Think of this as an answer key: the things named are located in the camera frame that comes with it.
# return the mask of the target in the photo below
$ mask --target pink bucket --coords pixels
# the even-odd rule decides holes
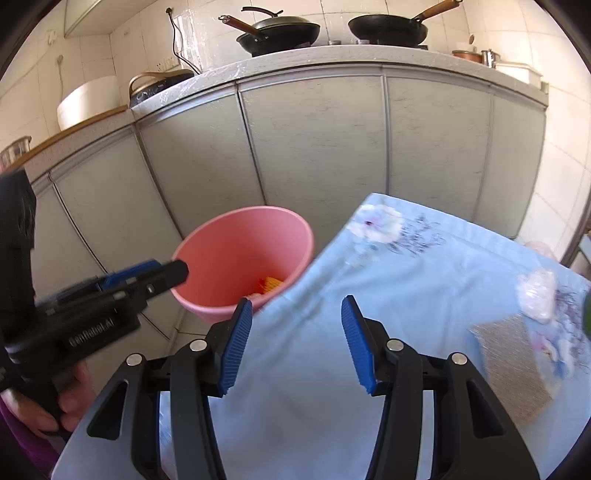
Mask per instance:
[[[283,284],[252,298],[254,310],[290,287],[312,259],[314,235],[298,214],[279,207],[248,207],[204,223],[181,243],[173,259],[189,266],[175,298],[208,323],[228,320],[241,297],[265,277]]]

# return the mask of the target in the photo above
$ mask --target range hood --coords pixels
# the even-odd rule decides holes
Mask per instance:
[[[155,0],[67,0],[65,37],[110,34]]]

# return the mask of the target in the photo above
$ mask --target black wok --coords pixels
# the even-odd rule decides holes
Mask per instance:
[[[280,17],[279,11],[273,13],[264,8],[243,7],[242,11],[255,11],[270,15],[254,25],[248,25],[230,15],[222,15],[219,19],[229,27],[246,32],[236,41],[253,57],[291,50],[301,45],[312,45],[318,38],[320,26],[302,17]]]
[[[396,15],[362,15],[349,21],[349,29],[360,40],[372,44],[397,47],[416,47],[427,38],[428,29],[423,20],[435,17],[460,6],[463,0],[445,0],[414,18]]]

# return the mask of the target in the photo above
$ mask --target cable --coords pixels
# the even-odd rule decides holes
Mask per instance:
[[[177,53],[176,50],[176,42],[177,42],[177,29],[178,29],[178,33],[181,35],[181,38],[183,38],[183,33],[180,31],[180,29],[174,24],[173,21],[173,9],[168,7],[166,9],[166,13],[168,14],[168,17],[170,19],[170,24],[173,26],[173,53],[174,56],[177,57],[179,60],[182,60],[183,62],[185,62],[187,65],[189,65],[191,67],[191,69],[197,74],[199,75],[201,72],[198,70],[198,68],[193,65],[190,61],[188,61],[186,58],[184,58],[182,55]]]

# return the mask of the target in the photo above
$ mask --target white container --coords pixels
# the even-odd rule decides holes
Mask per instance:
[[[496,67],[517,80],[528,83],[536,88],[542,88],[542,74],[525,63],[513,63],[509,61],[497,62]]]
[[[57,122],[63,131],[121,104],[119,82],[114,75],[80,85],[57,107]]]

